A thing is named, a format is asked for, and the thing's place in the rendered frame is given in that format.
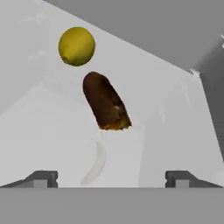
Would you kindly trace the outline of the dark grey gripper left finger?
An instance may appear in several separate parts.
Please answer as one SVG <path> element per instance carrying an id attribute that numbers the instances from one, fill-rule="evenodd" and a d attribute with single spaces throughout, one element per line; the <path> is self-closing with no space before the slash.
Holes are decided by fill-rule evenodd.
<path id="1" fill-rule="evenodd" d="M 1 188 L 57 188 L 57 179 L 57 171 L 35 171 L 24 179 L 1 185 Z"/>

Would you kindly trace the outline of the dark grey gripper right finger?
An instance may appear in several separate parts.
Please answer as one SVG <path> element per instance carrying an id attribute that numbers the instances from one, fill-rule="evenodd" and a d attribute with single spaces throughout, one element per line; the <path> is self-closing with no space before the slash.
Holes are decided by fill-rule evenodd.
<path id="1" fill-rule="evenodd" d="M 202 179 L 199 179 L 192 175 L 189 171 L 166 171 L 165 172 L 165 187 L 166 188 L 221 188 L 221 185 L 217 185 Z"/>

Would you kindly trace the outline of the white curved peel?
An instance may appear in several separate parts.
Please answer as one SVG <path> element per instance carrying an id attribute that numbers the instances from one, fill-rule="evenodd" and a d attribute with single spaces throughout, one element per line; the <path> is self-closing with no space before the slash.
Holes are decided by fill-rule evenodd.
<path id="1" fill-rule="evenodd" d="M 93 167 L 80 182 L 82 186 L 88 186 L 94 183 L 101 175 L 102 170 L 104 169 L 107 162 L 107 150 L 103 139 L 94 139 L 94 142 L 96 148 L 96 158 Z"/>

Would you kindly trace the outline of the yellow lemon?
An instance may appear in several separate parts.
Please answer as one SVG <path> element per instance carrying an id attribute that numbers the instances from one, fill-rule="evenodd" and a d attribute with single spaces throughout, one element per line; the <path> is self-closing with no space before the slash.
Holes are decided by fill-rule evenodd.
<path id="1" fill-rule="evenodd" d="M 58 43 L 59 56 L 65 64 L 80 67 L 87 64 L 95 53 L 95 39 L 84 27 L 66 30 Z"/>

